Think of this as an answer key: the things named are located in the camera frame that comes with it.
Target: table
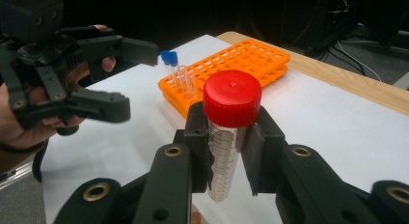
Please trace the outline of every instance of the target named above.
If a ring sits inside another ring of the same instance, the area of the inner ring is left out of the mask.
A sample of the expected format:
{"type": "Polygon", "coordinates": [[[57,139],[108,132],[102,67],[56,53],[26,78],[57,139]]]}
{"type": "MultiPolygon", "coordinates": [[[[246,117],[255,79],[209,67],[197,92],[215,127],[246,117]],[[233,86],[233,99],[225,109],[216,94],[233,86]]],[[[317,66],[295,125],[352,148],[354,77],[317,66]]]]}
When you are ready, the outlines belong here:
{"type": "MultiPolygon", "coordinates": [[[[175,51],[190,65],[245,38],[235,32],[203,36],[175,51]]],[[[365,191],[379,180],[409,183],[409,94],[288,53],[288,73],[265,87],[261,99],[287,142],[314,148],[344,181],[365,191]]],[[[50,139],[42,165],[47,222],[83,182],[100,177],[125,184],[148,172],[155,151],[184,128],[157,88],[164,75],[159,61],[91,87],[130,97],[132,118],[117,125],[87,120],[74,136],[50,139]]],[[[239,159],[226,201],[214,203],[207,194],[193,194],[192,201],[209,223],[280,223],[274,199],[274,194],[252,197],[239,159]]]]}

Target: wooden table edge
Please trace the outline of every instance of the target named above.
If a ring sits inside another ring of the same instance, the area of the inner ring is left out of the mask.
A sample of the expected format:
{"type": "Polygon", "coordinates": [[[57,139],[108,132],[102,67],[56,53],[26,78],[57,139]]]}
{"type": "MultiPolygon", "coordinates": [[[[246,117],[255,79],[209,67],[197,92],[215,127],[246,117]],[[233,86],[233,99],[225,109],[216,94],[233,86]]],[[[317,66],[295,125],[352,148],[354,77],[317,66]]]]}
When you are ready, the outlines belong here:
{"type": "MultiPolygon", "coordinates": [[[[231,44],[249,39],[249,37],[236,32],[226,32],[216,38],[231,44]]],[[[290,60],[286,64],[289,69],[300,71],[354,95],[366,98],[402,114],[409,115],[408,91],[362,76],[358,73],[331,66],[286,49],[283,49],[283,51],[290,55],[290,60]]]]}

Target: sleeve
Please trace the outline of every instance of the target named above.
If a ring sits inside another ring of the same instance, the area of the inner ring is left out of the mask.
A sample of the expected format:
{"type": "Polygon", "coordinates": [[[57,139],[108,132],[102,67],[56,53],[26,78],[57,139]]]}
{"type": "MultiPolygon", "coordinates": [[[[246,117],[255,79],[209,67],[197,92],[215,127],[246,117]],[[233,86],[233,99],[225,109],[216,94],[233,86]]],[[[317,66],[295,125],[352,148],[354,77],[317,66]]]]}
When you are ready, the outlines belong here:
{"type": "Polygon", "coordinates": [[[39,152],[44,145],[45,142],[42,142],[24,151],[16,151],[7,146],[0,145],[0,175],[12,170],[32,154],[39,152]]]}

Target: white table surface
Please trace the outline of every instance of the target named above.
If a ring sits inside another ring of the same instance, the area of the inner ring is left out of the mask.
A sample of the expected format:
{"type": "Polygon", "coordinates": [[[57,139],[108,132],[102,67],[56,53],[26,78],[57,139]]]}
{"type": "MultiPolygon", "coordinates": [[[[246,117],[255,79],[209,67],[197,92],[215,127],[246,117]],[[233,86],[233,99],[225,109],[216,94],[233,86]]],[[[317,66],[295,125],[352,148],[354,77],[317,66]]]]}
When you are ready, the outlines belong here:
{"type": "MultiPolygon", "coordinates": [[[[175,51],[182,65],[191,65],[228,46],[203,36],[175,51]]],[[[124,185],[147,173],[156,150],[184,128],[157,87],[165,74],[159,60],[156,67],[139,65],[91,87],[129,97],[132,118],[116,125],[87,120],[74,135],[50,139],[41,168],[47,223],[82,183],[110,178],[124,185]]],[[[296,70],[265,87],[261,105],[288,143],[314,148],[345,182],[367,192],[380,180],[409,184],[409,116],[296,70]]],[[[275,195],[251,195],[241,158],[226,201],[215,203],[205,193],[194,194],[193,203],[209,223],[281,222],[275,195]]]]}

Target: clear plastic tube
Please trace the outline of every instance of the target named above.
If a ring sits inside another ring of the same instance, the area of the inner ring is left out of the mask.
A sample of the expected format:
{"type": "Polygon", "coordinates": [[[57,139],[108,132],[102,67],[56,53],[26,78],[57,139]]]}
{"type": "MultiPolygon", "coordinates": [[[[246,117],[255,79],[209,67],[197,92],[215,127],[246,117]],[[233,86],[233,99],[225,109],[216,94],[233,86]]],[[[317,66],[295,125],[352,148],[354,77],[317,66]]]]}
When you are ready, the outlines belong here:
{"type": "Polygon", "coordinates": [[[181,90],[186,93],[187,99],[190,99],[191,104],[198,101],[196,93],[195,72],[189,70],[186,66],[177,68],[178,80],[181,90]]]}
{"type": "Polygon", "coordinates": [[[211,165],[213,179],[208,190],[209,196],[216,202],[223,201],[229,195],[232,175],[238,160],[247,127],[230,128],[209,121],[209,149],[214,157],[211,165]]]}
{"type": "Polygon", "coordinates": [[[235,165],[247,126],[259,115],[261,86],[240,70],[222,70],[204,84],[204,113],[209,123],[208,147],[212,177],[209,196],[216,202],[229,195],[235,165]]]}
{"type": "Polygon", "coordinates": [[[160,53],[160,56],[162,57],[162,60],[165,64],[168,82],[171,83],[172,87],[178,86],[180,83],[177,71],[178,69],[177,53],[164,50],[160,53]]]}

